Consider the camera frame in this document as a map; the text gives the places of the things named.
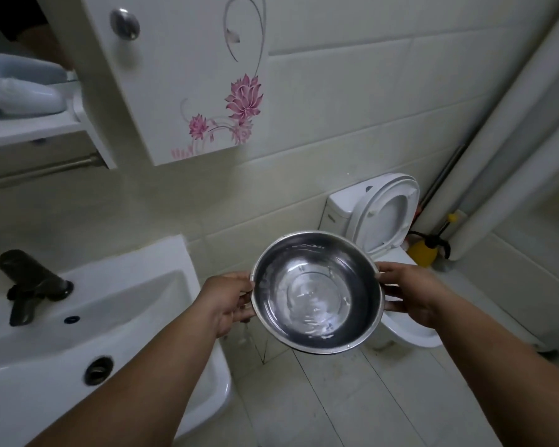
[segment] yellow object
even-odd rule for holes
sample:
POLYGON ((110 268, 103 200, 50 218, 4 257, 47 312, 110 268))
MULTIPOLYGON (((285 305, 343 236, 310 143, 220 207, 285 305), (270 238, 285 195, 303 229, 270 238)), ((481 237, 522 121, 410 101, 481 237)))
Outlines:
POLYGON ((429 267, 431 263, 437 258, 437 248, 429 248, 425 244, 425 240, 420 240, 408 248, 408 255, 416 262, 417 265, 425 268, 429 267))

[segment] white sink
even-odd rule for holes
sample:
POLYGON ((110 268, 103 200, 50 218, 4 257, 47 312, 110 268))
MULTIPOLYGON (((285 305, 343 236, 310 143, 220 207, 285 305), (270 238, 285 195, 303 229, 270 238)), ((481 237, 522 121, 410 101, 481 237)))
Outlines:
MULTIPOLYGON (((30 441, 97 386, 83 381, 101 356, 118 371, 199 292, 182 237, 61 274, 75 284, 58 302, 42 301, 27 326, 8 324, 12 303, 0 295, 0 446, 30 441), (70 316, 80 317, 73 324, 70 316)), ((176 436, 223 407, 230 371, 218 342, 188 402, 176 436)))

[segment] white toilet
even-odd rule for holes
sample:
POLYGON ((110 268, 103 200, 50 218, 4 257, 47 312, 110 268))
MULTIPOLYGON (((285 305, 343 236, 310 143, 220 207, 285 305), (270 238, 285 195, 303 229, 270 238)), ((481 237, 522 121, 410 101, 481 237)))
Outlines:
MULTIPOLYGON (((419 197, 412 176, 384 174, 329 196, 319 229, 348 238, 376 262, 414 264, 401 244, 414 220, 419 197)), ((367 342, 380 349, 391 341, 424 348, 442 344, 435 330, 419 325, 408 314, 386 311, 367 342)))

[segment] cabinet knob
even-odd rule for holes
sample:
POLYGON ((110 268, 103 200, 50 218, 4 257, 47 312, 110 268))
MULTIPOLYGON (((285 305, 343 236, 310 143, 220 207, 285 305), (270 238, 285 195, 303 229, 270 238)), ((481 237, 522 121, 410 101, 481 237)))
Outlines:
POLYGON ((110 26, 116 36, 124 40, 135 40, 141 32, 141 26, 134 14, 122 7, 110 13, 110 26))

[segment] dark metal faucet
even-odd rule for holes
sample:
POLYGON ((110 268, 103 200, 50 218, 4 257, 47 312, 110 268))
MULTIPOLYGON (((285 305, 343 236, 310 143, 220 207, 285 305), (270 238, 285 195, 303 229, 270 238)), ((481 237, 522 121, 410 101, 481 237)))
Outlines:
POLYGON ((28 325, 33 321, 35 307, 41 300, 63 300, 74 288, 72 282, 56 276, 19 249, 0 255, 0 269, 15 283, 7 293, 7 298, 14 301, 11 326, 28 325))

